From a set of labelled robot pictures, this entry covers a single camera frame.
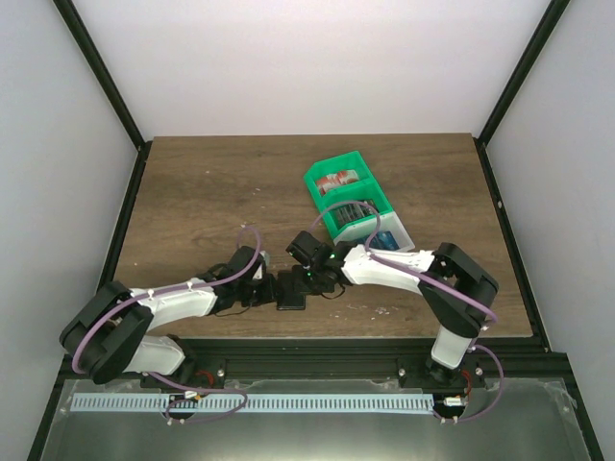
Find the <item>green bin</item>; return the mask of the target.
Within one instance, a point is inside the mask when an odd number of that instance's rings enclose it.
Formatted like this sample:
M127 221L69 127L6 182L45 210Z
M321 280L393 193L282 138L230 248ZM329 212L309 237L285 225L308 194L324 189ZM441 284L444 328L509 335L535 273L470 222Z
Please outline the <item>green bin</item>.
M393 233L393 207L376 180L361 180L341 185L324 195L316 191L312 198L319 212L331 208L323 221L335 243L340 240L364 241L374 230L374 213L369 207L360 206L356 202L362 202L376 210L381 217L379 232Z
M304 183L316 203L332 190L375 177L359 151L314 162L304 174Z

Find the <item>blue credit cards stack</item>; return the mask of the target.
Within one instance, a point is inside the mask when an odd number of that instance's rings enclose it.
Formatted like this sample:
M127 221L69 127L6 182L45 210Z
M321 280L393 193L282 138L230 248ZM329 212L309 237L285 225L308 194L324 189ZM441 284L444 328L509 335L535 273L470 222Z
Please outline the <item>blue credit cards stack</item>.
M369 242L369 247L377 250L398 251L397 240L389 230L379 231Z

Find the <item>red credit cards stack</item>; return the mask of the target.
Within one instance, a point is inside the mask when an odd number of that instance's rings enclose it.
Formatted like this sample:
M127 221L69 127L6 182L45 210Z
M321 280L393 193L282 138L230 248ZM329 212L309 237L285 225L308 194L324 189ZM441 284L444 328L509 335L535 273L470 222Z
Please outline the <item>red credit cards stack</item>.
M315 185L320 195L324 196L331 190L353 182L358 182L359 180L360 177L356 170L346 169L330 173L317 179Z

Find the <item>black card holder wallet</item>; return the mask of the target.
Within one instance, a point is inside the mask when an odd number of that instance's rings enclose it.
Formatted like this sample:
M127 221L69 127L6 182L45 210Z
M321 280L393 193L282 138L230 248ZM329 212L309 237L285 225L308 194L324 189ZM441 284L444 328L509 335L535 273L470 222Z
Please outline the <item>black card holder wallet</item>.
M300 311L307 307L306 296L294 287L294 278L290 271L277 274L275 298L279 311Z

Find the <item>dark green credit cards stack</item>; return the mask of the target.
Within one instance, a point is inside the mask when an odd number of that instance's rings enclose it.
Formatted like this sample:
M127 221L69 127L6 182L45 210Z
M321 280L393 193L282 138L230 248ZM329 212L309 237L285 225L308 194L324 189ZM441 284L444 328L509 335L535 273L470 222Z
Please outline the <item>dark green credit cards stack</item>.
M335 224L341 230L347 225L373 215L373 211L377 210L376 203L366 199L337 206L332 210L332 216Z

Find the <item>green bin middle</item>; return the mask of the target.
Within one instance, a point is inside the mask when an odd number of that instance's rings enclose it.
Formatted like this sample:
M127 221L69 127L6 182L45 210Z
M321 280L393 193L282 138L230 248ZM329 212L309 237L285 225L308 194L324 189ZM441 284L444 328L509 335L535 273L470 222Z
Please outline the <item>green bin middle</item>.
M341 185L324 195L316 191L312 198L319 212L331 208L323 221L335 243L340 240L364 241L374 230L374 213L369 207L360 206L356 202L362 202L376 210L381 217L379 232L393 233L393 207L376 180L361 180Z

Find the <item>white bin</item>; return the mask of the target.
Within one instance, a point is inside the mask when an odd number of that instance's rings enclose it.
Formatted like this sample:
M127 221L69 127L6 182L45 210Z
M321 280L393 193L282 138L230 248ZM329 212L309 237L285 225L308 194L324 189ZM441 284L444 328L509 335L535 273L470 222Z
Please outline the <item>white bin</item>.
M365 217L345 225L340 233L333 239L337 244L340 241L365 243L377 224L374 216ZM371 248L407 252L415 248L405 226L395 211L381 215L381 225L376 236L370 244Z

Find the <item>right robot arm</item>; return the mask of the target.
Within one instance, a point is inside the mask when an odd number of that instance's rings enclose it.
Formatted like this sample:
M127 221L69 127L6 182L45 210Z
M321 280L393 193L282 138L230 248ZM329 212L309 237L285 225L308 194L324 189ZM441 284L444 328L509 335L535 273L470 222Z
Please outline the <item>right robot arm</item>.
M499 284L453 243L434 251L400 252L340 241L330 246L301 231L286 248L297 264L291 286L302 296L324 296L336 287L377 285L421 296L439 323L424 373L447 387L480 333L498 322L492 310Z

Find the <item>green bin left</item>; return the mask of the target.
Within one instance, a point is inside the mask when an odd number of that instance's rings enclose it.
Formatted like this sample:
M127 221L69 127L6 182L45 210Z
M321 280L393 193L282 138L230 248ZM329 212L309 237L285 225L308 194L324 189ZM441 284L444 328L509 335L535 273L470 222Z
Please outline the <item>green bin left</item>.
M316 203L332 190L375 177L359 151L314 162L304 174L304 183Z

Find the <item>black aluminium frame rail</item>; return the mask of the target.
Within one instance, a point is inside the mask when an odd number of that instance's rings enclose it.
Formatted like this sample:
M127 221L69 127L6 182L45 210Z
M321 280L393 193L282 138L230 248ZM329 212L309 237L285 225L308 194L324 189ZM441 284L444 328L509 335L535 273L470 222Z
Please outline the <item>black aluminium frame rail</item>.
M170 379L220 388L235 380L398 379L424 376L432 338L183 339Z

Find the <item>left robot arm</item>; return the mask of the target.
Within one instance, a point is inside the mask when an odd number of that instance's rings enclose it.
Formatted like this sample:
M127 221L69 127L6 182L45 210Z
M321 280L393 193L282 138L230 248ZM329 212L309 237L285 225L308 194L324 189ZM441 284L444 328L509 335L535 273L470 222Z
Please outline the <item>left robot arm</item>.
M154 373L174 387L196 380L197 358L185 341L152 330L188 318L220 316L236 304L249 309L275 300L269 254L238 248L226 263L184 283L129 289L106 283L62 330L59 341L80 374L96 384L127 373Z

